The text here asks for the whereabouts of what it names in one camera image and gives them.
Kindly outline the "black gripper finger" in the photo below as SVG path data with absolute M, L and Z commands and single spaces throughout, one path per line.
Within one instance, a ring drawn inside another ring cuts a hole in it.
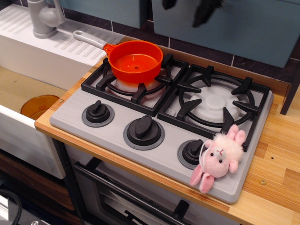
M 192 27 L 196 28 L 205 24 L 212 16 L 216 8 L 223 7 L 225 0 L 202 0 L 197 7 Z
M 177 0 L 163 0 L 164 10 L 173 8 L 176 5 Z

